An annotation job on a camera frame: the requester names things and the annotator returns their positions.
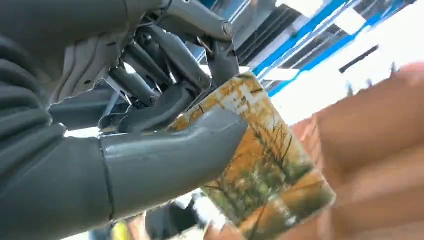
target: gray robotic hand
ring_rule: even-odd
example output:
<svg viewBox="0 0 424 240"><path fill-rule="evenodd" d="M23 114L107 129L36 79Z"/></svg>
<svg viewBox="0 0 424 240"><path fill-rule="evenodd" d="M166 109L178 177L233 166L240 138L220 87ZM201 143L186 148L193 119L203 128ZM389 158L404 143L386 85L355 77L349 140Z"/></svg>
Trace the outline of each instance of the gray robotic hand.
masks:
<svg viewBox="0 0 424 240"><path fill-rule="evenodd" d="M185 10L192 6L199 11ZM121 33L134 32L144 14L180 20L186 27L176 34L209 45L208 57L220 59L214 46L230 46L232 33L208 11L195 0L0 3L2 239L64 238L135 215L221 174L247 129L235 113L208 112L179 132L101 138L64 137L65 128L47 113L48 85L64 75L65 49L113 36L105 47L119 56L133 39Z"/></svg>

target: yellow object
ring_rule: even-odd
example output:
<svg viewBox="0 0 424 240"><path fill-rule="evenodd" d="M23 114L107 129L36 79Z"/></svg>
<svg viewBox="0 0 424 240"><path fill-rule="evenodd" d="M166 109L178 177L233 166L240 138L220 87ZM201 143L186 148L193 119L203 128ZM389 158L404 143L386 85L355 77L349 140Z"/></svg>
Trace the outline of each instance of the yellow object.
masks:
<svg viewBox="0 0 424 240"><path fill-rule="evenodd" d="M113 240L131 240L130 230L124 221L119 221L112 230Z"/></svg>

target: paper cup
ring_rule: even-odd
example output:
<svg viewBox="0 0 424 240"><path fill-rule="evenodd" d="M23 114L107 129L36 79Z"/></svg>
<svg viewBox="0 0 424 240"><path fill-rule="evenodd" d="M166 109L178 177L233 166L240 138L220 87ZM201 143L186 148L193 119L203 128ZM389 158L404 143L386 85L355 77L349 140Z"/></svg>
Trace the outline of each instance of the paper cup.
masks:
<svg viewBox="0 0 424 240"><path fill-rule="evenodd" d="M248 129L229 166L202 190L245 238L277 239L334 202L334 192L252 73L228 81L171 128L182 130L214 108L239 114Z"/></svg>

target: human hand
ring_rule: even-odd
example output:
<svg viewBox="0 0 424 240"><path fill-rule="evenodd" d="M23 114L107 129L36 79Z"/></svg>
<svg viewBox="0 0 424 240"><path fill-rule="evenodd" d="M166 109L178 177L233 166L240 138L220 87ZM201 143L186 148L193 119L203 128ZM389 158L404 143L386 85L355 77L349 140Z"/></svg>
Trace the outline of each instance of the human hand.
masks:
<svg viewBox="0 0 424 240"><path fill-rule="evenodd" d="M226 224L221 230L210 225L204 235L204 240L244 240L239 230Z"/></svg>

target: screw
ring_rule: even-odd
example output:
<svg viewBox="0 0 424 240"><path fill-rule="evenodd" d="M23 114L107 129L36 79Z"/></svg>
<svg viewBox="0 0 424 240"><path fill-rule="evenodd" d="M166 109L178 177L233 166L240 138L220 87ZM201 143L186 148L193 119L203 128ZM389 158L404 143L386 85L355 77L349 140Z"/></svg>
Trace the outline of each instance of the screw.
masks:
<svg viewBox="0 0 424 240"><path fill-rule="evenodd" d="M224 33L224 35L229 38L229 39L233 39L234 38L234 27L231 23L227 22L227 21L223 21L221 24L221 31L222 33Z"/></svg>

